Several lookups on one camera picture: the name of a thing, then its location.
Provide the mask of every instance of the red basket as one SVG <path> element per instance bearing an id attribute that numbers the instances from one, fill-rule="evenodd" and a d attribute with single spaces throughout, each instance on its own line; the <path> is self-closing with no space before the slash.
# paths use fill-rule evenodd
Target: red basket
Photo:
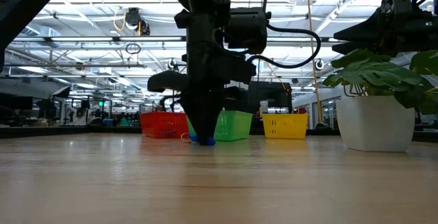
<path id="1" fill-rule="evenodd" d="M 140 115 L 142 133 L 153 138 L 180 138 L 189 132 L 185 113 L 149 112 Z"/>

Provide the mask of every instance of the white pot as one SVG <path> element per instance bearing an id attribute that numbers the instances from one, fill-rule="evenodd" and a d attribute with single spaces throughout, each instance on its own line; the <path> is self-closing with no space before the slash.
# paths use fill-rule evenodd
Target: white pot
<path id="1" fill-rule="evenodd" d="M 415 110 L 394 97 L 353 97 L 336 103 L 337 120 L 347 148 L 405 152 L 411 143 Z"/>

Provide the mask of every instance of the yellow basket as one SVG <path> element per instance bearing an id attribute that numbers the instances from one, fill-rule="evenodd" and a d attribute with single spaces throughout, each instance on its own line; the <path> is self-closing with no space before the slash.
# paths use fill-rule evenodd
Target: yellow basket
<path id="1" fill-rule="evenodd" d="M 263 114 L 265 137 L 303 139 L 308 119 L 308 114 Z"/>

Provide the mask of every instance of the plastic basket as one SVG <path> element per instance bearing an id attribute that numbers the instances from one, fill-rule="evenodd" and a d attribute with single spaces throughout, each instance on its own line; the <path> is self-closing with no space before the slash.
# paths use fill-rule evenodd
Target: plastic basket
<path id="1" fill-rule="evenodd" d="M 234 141 L 246 139 L 249 137 L 253 115 L 239 111 L 222 111 L 219 114 L 216 129 L 214 130 L 215 141 Z M 191 122 L 187 119 L 189 125 L 190 138 L 196 142 L 196 133 Z"/>
<path id="2" fill-rule="evenodd" d="M 153 138 L 180 138 L 189 131 L 185 113 L 149 112 L 140 115 L 142 133 Z"/>
<path id="3" fill-rule="evenodd" d="M 308 114 L 264 114 L 265 137 L 303 139 L 308 118 Z"/>

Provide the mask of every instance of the potted plant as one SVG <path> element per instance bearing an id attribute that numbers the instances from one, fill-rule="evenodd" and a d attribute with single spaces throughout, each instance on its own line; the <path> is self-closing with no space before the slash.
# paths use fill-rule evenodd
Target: potted plant
<path id="1" fill-rule="evenodd" d="M 438 113 L 438 89 L 423 75 L 438 75 L 438 51 L 421 52 L 409 69 L 386 55 L 358 49 L 332 61 L 338 69 L 325 86 L 342 85 L 337 102 L 339 130 L 346 146 L 361 151 L 404 152 L 412 140 L 415 110 Z"/>

